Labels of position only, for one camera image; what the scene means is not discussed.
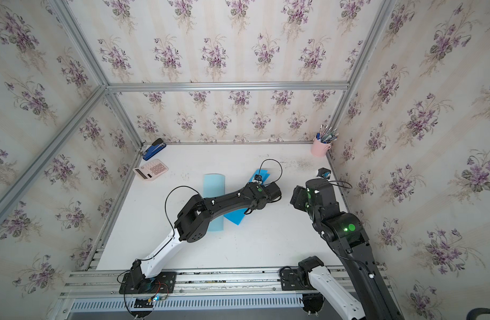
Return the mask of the dark blue paper sheet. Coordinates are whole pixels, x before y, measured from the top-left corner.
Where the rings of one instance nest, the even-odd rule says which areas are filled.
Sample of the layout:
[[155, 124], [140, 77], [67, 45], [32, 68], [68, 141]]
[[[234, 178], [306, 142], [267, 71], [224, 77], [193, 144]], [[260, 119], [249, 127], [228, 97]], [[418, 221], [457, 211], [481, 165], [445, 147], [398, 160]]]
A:
[[[265, 182], [269, 177], [270, 174], [268, 173], [267, 169], [257, 169], [249, 179], [250, 182], [253, 182], [256, 178], [257, 175], [260, 175], [262, 178], [262, 182]], [[230, 213], [227, 213], [224, 215], [224, 218], [229, 220], [230, 222], [234, 223], [235, 225], [240, 225], [241, 221], [245, 218], [245, 212], [246, 209], [238, 209], [235, 211], [232, 211]]]

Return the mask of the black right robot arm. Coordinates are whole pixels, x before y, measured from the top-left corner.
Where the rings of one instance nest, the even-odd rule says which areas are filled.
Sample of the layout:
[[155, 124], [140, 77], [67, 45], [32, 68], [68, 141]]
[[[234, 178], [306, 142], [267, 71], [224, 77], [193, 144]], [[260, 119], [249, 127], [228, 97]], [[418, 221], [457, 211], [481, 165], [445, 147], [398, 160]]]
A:
[[323, 177], [311, 179], [294, 188], [290, 204], [308, 214], [314, 230], [342, 262], [356, 295], [338, 283], [316, 256], [298, 264], [300, 284], [317, 290], [342, 319], [402, 319], [366, 231], [357, 216], [340, 210], [333, 184]]

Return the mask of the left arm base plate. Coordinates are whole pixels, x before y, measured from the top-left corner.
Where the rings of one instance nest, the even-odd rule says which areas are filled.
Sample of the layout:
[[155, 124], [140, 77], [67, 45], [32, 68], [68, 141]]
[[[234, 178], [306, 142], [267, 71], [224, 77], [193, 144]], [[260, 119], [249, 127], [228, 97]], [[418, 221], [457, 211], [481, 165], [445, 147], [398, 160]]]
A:
[[134, 281], [130, 271], [126, 271], [123, 273], [119, 293], [121, 295], [173, 293], [177, 275], [176, 272], [162, 272], [153, 278]]

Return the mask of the light blue paper sheet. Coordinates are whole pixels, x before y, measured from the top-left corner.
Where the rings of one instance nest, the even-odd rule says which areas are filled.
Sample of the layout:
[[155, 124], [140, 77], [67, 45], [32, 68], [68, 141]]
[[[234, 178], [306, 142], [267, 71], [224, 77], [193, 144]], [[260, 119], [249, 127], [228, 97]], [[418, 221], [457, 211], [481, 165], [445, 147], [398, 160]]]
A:
[[[225, 176], [218, 173], [206, 174], [203, 177], [204, 197], [220, 197], [225, 194]], [[224, 218], [218, 217], [210, 222], [209, 232], [220, 232], [224, 229]]]

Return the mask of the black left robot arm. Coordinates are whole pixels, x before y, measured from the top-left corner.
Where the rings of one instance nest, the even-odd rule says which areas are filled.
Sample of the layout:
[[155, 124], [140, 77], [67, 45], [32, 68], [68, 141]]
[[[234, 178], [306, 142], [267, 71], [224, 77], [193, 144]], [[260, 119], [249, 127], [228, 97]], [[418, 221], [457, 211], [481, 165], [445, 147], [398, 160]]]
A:
[[126, 284], [138, 291], [146, 279], [159, 275], [185, 244], [201, 240], [206, 235], [210, 222], [216, 218], [239, 209], [245, 209], [249, 214], [264, 209], [266, 205], [281, 198], [282, 192], [276, 183], [262, 185], [255, 181], [218, 197], [193, 195], [171, 225], [172, 231], [167, 238], [147, 257], [133, 262]]

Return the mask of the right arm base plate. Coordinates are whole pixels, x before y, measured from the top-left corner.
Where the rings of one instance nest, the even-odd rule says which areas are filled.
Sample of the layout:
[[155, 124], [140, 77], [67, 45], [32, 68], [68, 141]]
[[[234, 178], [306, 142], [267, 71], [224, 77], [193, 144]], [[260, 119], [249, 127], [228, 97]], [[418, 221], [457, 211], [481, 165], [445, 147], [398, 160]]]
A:
[[317, 290], [323, 292], [336, 283], [325, 266], [309, 269], [282, 267], [278, 273], [283, 291]]

